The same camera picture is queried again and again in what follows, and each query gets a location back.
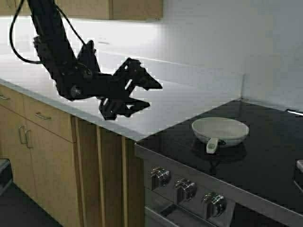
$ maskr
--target dark floor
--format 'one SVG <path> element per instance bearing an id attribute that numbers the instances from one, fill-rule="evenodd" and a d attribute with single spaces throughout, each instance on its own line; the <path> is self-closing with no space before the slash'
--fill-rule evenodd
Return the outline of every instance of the dark floor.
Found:
<path id="1" fill-rule="evenodd" d="M 12 184 L 0 196 L 0 227 L 62 227 Z"/>

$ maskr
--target black glass cooktop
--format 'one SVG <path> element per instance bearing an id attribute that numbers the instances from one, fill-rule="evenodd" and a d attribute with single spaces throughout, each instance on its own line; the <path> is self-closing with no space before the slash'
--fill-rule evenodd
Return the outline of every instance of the black glass cooktop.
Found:
<path id="1" fill-rule="evenodd" d="M 191 129 L 191 123 L 203 117 L 238 120 L 250 133 L 240 145 L 209 155 Z M 303 214 L 303 192 L 293 182 L 296 160 L 303 159 L 303 117 L 233 101 L 138 144 Z"/>

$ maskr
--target cabinet handle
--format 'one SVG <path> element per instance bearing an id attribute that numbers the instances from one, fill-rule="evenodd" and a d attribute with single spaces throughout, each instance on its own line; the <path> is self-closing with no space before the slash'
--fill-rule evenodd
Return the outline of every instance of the cabinet handle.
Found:
<path id="1" fill-rule="evenodd" d="M 25 141 L 25 142 L 22 142 L 22 136 L 21 136 L 21 129 L 23 129 L 24 128 L 24 126 L 20 126 L 19 128 L 18 128 L 18 131 L 19 131 L 19 140 L 20 140 L 20 143 L 21 144 L 26 144 L 27 142 Z"/>
<path id="2" fill-rule="evenodd" d="M 41 118 L 41 119 L 43 119 L 43 120 L 50 120 L 50 119 L 51 119 L 51 117 L 44 117 L 44 116 L 42 116 L 40 112 L 37 112 L 37 113 L 35 114 L 35 116 L 36 116 L 36 117 L 39 117 L 39 118 Z"/>
<path id="3" fill-rule="evenodd" d="M 27 148 L 33 148 L 32 146 L 29 145 L 29 136 L 27 135 L 29 131 L 31 131 L 31 130 L 26 130 L 25 131 L 25 138 L 27 140 Z"/>
<path id="4" fill-rule="evenodd" d="M 6 98 L 5 96 L 0 95 L 0 99 L 2 99 L 2 100 L 9 100 L 10 98 Z"/>

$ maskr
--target black cable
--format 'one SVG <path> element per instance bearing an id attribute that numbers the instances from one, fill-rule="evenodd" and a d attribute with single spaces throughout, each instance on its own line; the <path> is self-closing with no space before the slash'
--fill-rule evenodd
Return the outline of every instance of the black cable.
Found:
<path id="1" fill-rule="evenodd" d="M 11 49 L 13 50 L 13 52 L 15 53 L 15 55 L 20 58 L 22 61 L 26 62 L 26 63 L 30 63 L 30 64 L 42 64 L 43 62 L 42 61 L 31 61 L 31 60 L 28 60 L 28 59 L 25 59 L 23 58 L 16 50 L 15 46 L 14 46 L 14 43 L 13 43 L 13 30 L 14 30 L 14 25 L 15 25 L 15 22 L 16 22 L 16 19 L 21 11 L 21 8 L 23 6 L 23 3 L 24 3 L 25 0 L 21 0 L 18 8 L 17 8 L 17 11 L 14 15 L 14 18 L 13 18 L 13 21 L 10 25 L 10 29 L 9 29 L 9 42 L 10 42 L 10 46 L 11 46 Z M 63 17 L 66 19 L 67 23 L 71 26 L 71 29 L 73 30 L 73 32 L 75 33 L 75 35 L 80 39 L 80 41 L 82 42 L 83 45 L 85 45 L 83 39 L 80 37 L 80 35 L 76 32 L 76 30 L 74 29 L 74 27 L 72 26 L 72 24 L 70 23 L 69 19 L 67 18 L 67 16 L 65 15 L 65 13 L 59 8 L 59 6 L 56 5 L 56 8 L 59 10 L 59 12 L 63 15 Z"/>
<path id="2" fill-rule="evenodd" d="M 59 12 L 64 16 L 64 18 L 66 19 L 67 23 L 71 26 L 72 31 L 75 33 L 75 35 L 80 39 L 80 41 L 82 42 L 83 45 L 85 45 L 83 39 L 80 37 L 80 35 L 76 32 L 76 30 L 74 29 L 74 27 L 71 25 L 70 20 L 67 18 L 67 16 L 65 15 L 65 13 L 59 8 L 59 6 L 56 5 L 56 8 L 59 10 Z"/>
<path id="3" fill-rule="evenodd" d="M 13 50 L 13 52 L 15 53 L 15 55 L 17 57 L 19 57 L 22 61 L 26 62 L 26 63 L 30 63 L 30 64 L 42 64 L 42 61 L 31 61 L 31 60 L 28 60 L 28 59 L 25 59 L 23 58 L 18 52 L 17 50 L 15 49 L 15 46 L 14 46 L 14 43 L 13 43 L 13 30 L 14 30 L 14 25 L 15 25 L 15 22 L 16 22 L 16 19 L 21 11 L 21 8 L 23 6 L 23 3 L 24 3 L 24 0 L 21 0 L 19 6 L 18 6 L 18 9 L 14 15 L 14 18 L 13 18 L 13 21 L 10 25 L 10 29 L 9 29 L 9 42 L 10 42 L 10 46 L 11 46 L 11 49 Z"/>

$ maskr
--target upper cabinet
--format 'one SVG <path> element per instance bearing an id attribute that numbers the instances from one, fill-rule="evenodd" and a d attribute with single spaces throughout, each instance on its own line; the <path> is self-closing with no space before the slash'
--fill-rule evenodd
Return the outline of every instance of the upper cabinet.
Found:
<path id="1" fill-rule="evenodd" d="M 8 8 L 6 0 L 0 2 Z M 55 2 L 68 17 L 73 18 L 146 20 L 163 17 L 163 0 L 55 0 Z M 8 15 L 15 13 L 15 5 L 12 5 L 13 10 L 7 11 Z M 25 1 L 20 15 L 30 14 Z"/>
<path id="2" fill-rule="evenodd" d="M 15 0 L 0 0 L 0 16 L 13 15 L 15 11 Z"/>
<path id="3" fill-rule="evenodd" d="M 16 8 L 18 8 L 21 0 L 15 0 L 16 1 Z M 28 6 L 28 3 L 27 3 L 27 0 L 24 1 L 23 3 L 23 6 L 21 8 L 21 11 L 20 11 L 20 14 L 19 15 L 22 15 L 22 16 L 28 16 L 28 15 L 31 15 L 31 12 L 30 12 L 30 9 L 29 9 L 29 6 Z"/>

